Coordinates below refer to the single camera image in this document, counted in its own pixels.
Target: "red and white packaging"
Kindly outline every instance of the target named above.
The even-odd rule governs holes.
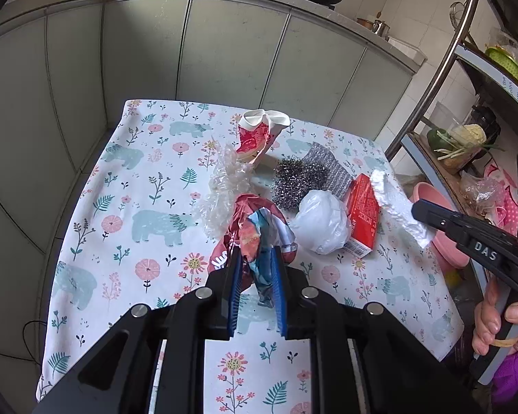
[[[344,244],[344,249],[357,258],[363,258],[374,247],[380,211],[367,175],[360,174],[354,180],[346,205],[347,217],[351,222],[351,237]]]

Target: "metal bolt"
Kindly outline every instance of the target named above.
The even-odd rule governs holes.
[[[377,302],[371,302],[366,306],[366,311],[374,316],[379,316],[384,312],[384,307]]]
[[[195,292],[195,296],[197,298],[210,298],[212,295],[213,295],[213,290],[211,290],[211,288],[208,288],[206,286],[198,289]]]
[[[130,309],[130,314],[134,317],[142,317],[148,312],[148,307],[144,304],[138,304]]]
[[[319,295],[319,290],[314,286],[307,286],[301,290],[301,294],[305,298],[315,298]]]

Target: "gray cabinet door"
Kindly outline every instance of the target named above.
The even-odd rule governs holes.
[[[412,71],[367,48],[329,126],[374,140],[410,82]]]
[[[46,250],[75,178],[46,72],[45,19],[0,37],[0,202]]]
[[[288,14],[229,0],[192,0],[177,99],[257,109]]]
[[[122,0],[105,5],[103,74],[110,127],[125,101],[175,99],[188,0]]]
[[[48,17],[48,68],[59,125],[75,167],[106,126],[100,69],[102,5]]]
[[[327,126],[365,46],[292,15],[261,107]]]

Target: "green colander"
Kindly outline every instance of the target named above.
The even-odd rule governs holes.
[[[504,49],[498,46],[489,47],[486,49],[486,55],[494,62],[497,62],[518,81],[518,64]]]

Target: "metal pot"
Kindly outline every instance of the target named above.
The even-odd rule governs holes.
[[[388,32],[390,31],[390,27],[385,24],[382,20],[374,20],[372,24],[372,32],[382,38],[386,38]]]

